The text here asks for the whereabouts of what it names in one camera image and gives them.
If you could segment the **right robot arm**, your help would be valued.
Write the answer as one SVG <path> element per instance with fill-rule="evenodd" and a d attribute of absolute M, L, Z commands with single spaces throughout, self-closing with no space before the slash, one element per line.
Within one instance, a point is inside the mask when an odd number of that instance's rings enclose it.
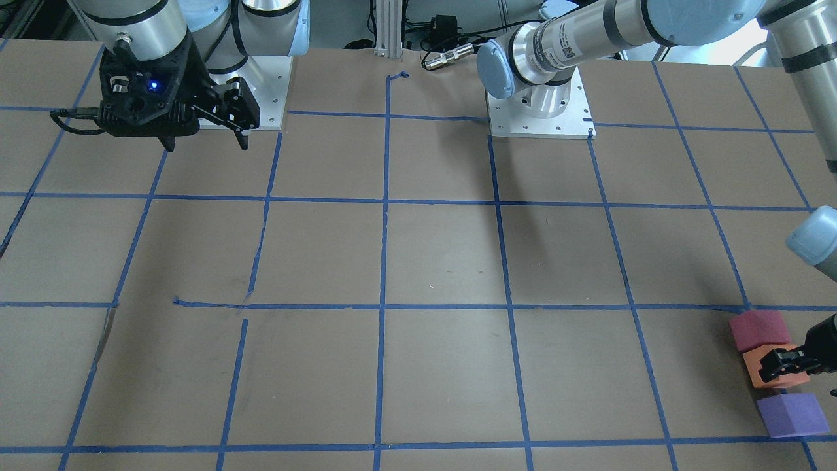
<path fill-rule="evenodd" d="M 78 136 L 154 137 L 171 152 L 206 120 L 248 149 L 264 123 L 271 82 L 257 56 L 310 48 L 308 1 L 78 1 L 78 17 L 104 45 L 101 102 L 54 109 Z"/>

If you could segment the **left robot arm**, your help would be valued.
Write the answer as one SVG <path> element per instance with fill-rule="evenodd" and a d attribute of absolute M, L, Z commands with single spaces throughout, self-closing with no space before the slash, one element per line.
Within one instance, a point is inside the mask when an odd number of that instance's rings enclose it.
<path fill-rule="evenodd" d="M 789 52 L 791 73 L 607 61 L 657 43 L 697 45 L 758 18 Z M 653 385 L 664 358 L 711 372 L 709 339 L 753 308 L 817 311 L 835 295 L 778 254 L 785 230 L 835 216 L 834 1 L 601 1 L 520 25 L 479 48 L 492 165 L 559 159 L 590 165 L 593 197 L 523 196 L 498 175 L 500 251 L 513 307 L 582 308 L 601 268 L 623 293 L 604 302 L 634 318 Z"/>

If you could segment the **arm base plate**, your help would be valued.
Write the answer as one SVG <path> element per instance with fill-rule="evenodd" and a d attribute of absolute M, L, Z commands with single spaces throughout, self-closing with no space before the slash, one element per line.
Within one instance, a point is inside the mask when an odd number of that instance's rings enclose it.
<path fill-rule="evenodd" d="M 597 131 L 584 90 L 582 72 L 568 83 L 525 87 L 507 99 L 485 93 L 490 133 L 506 138 L 594 139 Z"/>
<path fill-rule="evenodd" d="M 260 125 L 256 131 L 277 131 L 283 128 L 291 69 L 295 59 L 290 56 L 249 56 L 236 71 L 210 73 L 218 84 L 233 77 L 243 77 L 260 107 Z"/>

